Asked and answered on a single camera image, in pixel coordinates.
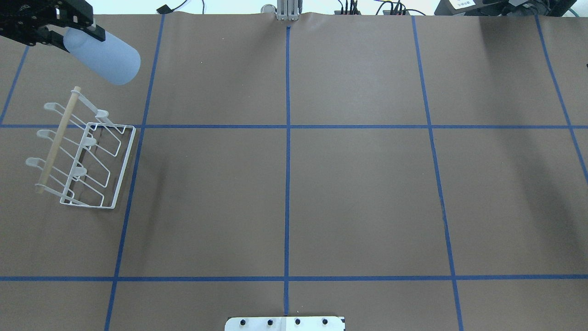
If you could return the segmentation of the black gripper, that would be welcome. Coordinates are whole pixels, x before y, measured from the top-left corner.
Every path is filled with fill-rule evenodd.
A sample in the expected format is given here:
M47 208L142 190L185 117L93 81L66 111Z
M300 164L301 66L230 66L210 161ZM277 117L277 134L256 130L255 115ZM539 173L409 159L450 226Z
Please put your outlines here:
M106 31L94 24L94 8L85 0L2 0L0 34L28 46L51 45L67 53L64 36L48 26L69 28L67 41L93 38L105 42Z

